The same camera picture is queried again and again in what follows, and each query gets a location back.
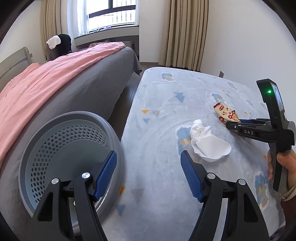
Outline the red cartoon snack wrapper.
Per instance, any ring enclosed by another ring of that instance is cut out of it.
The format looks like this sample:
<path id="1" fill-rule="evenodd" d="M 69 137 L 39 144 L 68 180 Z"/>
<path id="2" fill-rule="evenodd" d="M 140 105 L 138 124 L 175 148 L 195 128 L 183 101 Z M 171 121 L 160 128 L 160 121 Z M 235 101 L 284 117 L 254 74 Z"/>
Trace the red cartoon snack wrapper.
<path id="1" fill-rule="evenodd" d="M 213 106 L 215 112 L 217 113 L 218 119 L 226 124 L 228 121 L 240 122 L 238 115 L 234 110 L 224 103 L 217 103 Z"/>

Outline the grey perforated trash basket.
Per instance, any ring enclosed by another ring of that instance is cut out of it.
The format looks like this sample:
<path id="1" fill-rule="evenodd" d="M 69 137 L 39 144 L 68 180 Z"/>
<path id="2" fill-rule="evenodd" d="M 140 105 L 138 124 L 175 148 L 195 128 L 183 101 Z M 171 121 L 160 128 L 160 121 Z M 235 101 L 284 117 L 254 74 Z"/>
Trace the grey perforated trash basket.
<path id="1" fill-rule="evenodd" d="M 33 216 L 53 178 L 69 181 L 90 172 L 110 151 L 117 165 L 103 197 L 95 204 L 103 221 L 114 207 L 123 183 L 125 159 L 112 126 L 88 111 L 72 111 L 50 120 L 30 140 L 22 157 L 18 185 L 23 204 Z"/>

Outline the white cloth sock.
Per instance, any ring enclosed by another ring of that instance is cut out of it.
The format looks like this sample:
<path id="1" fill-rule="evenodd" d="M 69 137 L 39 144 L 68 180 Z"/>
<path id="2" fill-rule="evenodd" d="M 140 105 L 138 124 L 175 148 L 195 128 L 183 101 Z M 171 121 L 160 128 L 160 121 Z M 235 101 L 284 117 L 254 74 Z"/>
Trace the white cloth sock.
<path id="1" fill-rule="evenodd" d="M 190 129 L 191 146 L 194 153 L 207 162 L 215 162 L 231 152 L 231 145 L 213 135 L 210 126 L 204 126 L 201 120 L 195 120 Z"/>

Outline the grey bed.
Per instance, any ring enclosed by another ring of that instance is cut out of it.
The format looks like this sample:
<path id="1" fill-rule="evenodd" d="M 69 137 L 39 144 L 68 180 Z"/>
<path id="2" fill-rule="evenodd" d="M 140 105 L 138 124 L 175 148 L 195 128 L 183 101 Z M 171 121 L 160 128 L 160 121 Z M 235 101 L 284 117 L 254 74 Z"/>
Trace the grey bed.
<path id="1" fill-rule="evenodd" d="M 18 184 L 21 159 L 30 139 L 45 123 L 70 111 L 89 111 L 109 119 L 130 78 L 141 70 L 129 47 L 103 58 L 59 89 L 22 130 L 1 167 L 1 214 L 20 240 L 24 240 L 31 220 Z"/>

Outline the right beige curtain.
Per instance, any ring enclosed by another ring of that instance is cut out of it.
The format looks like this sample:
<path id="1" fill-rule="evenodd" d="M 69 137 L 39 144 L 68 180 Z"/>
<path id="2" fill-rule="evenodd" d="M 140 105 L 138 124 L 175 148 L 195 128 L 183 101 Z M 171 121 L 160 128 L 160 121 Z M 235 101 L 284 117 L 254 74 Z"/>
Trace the right beige curtain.
<path id="1" fill-rule="evenodd" d="M 208 0 L 166 1 L 159 65 L 200 71 L 208 10 Z"/>

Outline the beige curtain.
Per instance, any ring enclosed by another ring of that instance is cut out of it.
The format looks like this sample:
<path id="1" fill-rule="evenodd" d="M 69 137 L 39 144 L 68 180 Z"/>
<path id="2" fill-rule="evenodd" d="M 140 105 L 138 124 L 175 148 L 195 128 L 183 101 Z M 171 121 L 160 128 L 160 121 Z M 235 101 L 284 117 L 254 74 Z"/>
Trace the beige curtain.
<path id="1" fill-rule="evenodd" d="M 46 42 L 53 36 L 61 34 L 61 1 L 42 0 L 40 12 L 40 31 L 44 56 L 46 56 Z"/>
<path id="2" fill-rule="evenodd" d="M 166 1 L 159 65 L 200 71 L 208 10 L 208 0 Z"/>

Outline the pink bed blanket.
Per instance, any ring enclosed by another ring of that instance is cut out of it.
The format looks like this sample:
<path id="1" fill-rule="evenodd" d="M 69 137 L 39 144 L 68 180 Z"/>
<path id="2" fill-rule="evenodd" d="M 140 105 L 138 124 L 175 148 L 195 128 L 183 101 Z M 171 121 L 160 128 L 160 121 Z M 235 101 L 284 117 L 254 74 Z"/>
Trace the pink bed blanket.
<path id="1" fill-rule="evenodd" d="M 54 93 L 86 68 L 125 47 L 123 42 L 98 44 L 45 64 L 33 63 L 10 80 L 1 91 L 1 159 Z"/>

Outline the chair with clothes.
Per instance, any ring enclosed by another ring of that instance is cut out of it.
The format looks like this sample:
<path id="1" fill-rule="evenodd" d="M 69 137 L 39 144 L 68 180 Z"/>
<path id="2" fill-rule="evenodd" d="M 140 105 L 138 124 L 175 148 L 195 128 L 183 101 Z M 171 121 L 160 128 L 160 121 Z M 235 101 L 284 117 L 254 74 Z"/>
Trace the chair with clothes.
<path id="1" fill-rule="evenodd" d="M 46 42 L 45 56 L 47 61 L 70 53 L 72 53 L 71 37 L 67 34 L 55 35 Z"/>

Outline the grey window sill bench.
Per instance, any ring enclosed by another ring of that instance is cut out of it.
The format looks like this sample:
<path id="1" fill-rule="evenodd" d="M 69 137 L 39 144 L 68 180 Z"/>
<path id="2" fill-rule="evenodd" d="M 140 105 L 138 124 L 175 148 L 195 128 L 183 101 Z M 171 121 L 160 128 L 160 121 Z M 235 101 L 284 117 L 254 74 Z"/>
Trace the grey window sill bench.
<path id="1" fill-rule="evenodd" d="M 98 32 L 82 35 L 74 38 L 74 45 L 78 49 L 86 48 L 94 42 L 124 42 L 132 48 L 139 57 L 139 27 L 123 26 L 120 28 L 110 28 Z"/>

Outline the grey headboard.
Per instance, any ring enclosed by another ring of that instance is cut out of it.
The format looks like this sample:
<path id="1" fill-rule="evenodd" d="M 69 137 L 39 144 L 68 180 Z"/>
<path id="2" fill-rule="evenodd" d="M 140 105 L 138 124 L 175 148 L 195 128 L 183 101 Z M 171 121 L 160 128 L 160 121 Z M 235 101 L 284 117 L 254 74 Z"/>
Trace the grey headboard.
<path id="1" fill-rule="evenodd" d="M 23 47 L 15 53 L 8 56 L 0 65 L 0 90 L 2 91 L 7 83 L 14 77 L 23 72 L 32 64 L 31 57 L 27 47 Z"/>

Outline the window with railing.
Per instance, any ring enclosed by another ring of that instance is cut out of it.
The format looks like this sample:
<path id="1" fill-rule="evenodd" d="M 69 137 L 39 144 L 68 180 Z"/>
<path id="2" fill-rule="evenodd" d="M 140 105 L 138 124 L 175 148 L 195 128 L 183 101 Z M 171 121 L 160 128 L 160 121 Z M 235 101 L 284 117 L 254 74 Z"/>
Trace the window with railing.
<path id="1" fill-rule="evenodd" d="M 86 1 L 88 32 L 135 24 L 137 1 Z"/>

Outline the left beige curtain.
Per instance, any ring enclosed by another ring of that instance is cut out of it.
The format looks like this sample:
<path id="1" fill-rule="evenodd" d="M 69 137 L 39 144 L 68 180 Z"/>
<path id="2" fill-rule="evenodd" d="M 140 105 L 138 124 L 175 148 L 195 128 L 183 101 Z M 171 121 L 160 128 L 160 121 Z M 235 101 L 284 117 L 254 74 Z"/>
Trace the left beige curtain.
<path id="1" fill-rule="evenodd" d="M 53 36 L 61 34 L 61 1 L 42 0 L 40 12 L 40 31 L 44 56 L 46 56 L 46 42 Z"/>

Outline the white sheer curtain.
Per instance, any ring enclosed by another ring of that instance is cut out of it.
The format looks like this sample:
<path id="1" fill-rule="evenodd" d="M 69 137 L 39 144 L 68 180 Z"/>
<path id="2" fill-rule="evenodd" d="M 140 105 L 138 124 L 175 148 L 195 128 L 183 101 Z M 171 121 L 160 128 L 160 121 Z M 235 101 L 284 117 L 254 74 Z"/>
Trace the white sheer curtain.
<path id="1" fill-rule="evenodd" d="M 87 23 L 88 14 L 86 9 L 86 0 L 73 1 L 73 36 L 74 38 L 88 34 Z"/>

